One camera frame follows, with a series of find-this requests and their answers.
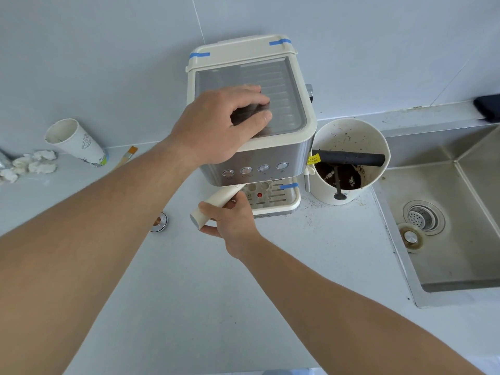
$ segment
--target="person's right arm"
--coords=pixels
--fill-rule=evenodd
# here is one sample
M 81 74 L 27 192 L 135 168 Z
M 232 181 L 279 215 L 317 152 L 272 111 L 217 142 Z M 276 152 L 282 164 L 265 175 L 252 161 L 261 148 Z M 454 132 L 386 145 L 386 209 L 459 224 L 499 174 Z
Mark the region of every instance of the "person's right arm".
M 331 282 L 264 239 L 243 192 L 229 208 L 200 203 L 217 222 L 204 233 L 252 273 L 320 366 L 330 374 L 481 374 L 426 330 Z

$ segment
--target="yellow warning label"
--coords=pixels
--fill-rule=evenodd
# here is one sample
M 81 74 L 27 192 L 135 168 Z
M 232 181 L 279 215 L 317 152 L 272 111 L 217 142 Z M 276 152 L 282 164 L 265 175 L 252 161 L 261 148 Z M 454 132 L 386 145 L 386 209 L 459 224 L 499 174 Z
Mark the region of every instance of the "yellow warning label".
M 318 163 L 318 162 L 321 162 L 321 159 L 320 159 L 320 154 L 316 154 L 316 155 L 313 155 L 311 157 L 309 157 L 308 159 L 308 164 L 315 164 L 315 163 Z

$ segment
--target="blue tape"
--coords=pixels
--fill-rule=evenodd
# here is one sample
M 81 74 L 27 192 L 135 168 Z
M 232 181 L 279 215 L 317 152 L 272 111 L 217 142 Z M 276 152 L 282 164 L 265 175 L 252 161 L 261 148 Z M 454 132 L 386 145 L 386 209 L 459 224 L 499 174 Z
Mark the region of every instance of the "blue tape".
M 269 46 L 274 46 L 274 45 L 285 43 L 285 42 L 291 43 L 291 40 L 286 39 L 286 38 L 282 38 L 280 40 L 274 40 L 274 41 L 269 42 Z
M 202 57 L 202 56 L 210 56 L 210 53 L 209 52 L 192 52 L 190 55 L 189 55 L 189 59 L 193 58 L 193 57 Z
M 298 187 L 298 183 L 283 184 L 279 186 L 280 189 L 295 188 L 295 187 Z

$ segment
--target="coffee grounds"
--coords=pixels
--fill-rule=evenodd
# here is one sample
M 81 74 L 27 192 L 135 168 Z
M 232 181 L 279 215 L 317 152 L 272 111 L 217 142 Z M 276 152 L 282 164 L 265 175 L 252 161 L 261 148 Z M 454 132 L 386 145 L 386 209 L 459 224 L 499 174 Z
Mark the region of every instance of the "coffee grounds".
M 321 178 L 332 187 L 335 184 L 334 167 L 331 164 L 319 162 L 315 165 L 316 171 Z M 339 171 L 339 181 L 341 189 L 350 190 L 361 188 L 361 175 L 356 171 L 352 164 L 341 164 L 337 166 Z

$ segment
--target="forearm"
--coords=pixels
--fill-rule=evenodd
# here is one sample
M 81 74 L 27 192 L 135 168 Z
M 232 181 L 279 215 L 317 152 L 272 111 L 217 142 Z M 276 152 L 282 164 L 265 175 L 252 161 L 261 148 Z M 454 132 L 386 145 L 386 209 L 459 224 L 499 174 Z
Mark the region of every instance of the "forearm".
M 0 371 L 62 373 L 194 169 L 162 143 L 0 237 Z
M 479 374 L 440 340 L 259 237 L 243 264 L 328 373 Z

